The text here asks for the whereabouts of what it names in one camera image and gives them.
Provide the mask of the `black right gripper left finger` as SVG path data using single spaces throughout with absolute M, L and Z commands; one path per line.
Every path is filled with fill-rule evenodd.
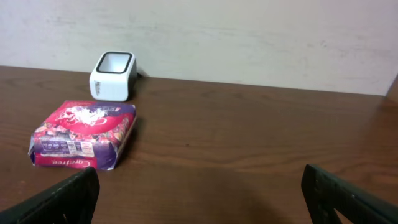
M 1 212 L 1 223 L 91 223 L 100 192 L 88 167 Z

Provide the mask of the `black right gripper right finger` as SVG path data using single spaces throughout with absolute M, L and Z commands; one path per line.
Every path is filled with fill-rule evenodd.
M 313 164 L 307 164 L 301 189 L 313 223 L 397 223 L 397 207 Z

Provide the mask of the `red purple Carefree pad pack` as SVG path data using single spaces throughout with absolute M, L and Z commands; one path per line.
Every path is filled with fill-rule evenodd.
M 35 166 L 113 170 L 136 121 L 127 103 L 67 100 L 33 132 Z

